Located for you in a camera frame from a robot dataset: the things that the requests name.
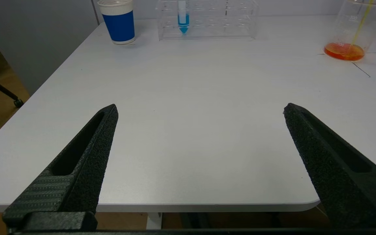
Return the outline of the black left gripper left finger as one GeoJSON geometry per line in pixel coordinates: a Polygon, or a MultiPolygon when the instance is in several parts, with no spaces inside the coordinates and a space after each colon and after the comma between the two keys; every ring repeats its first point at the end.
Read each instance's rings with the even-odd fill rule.
{"type": "Polygon", "coordinates": [[[9,233],[95,231],[119,113],[100,109],[2,215],[9,233]]]}

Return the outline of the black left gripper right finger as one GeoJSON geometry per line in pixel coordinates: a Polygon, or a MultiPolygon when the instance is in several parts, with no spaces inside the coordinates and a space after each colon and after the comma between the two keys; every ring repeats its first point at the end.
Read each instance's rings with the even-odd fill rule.
{"type": "Polygon", "coordinates": [[[376,228],[376,164],[305,108],[289,103],[283,114],[332,225],[376,228]]]}

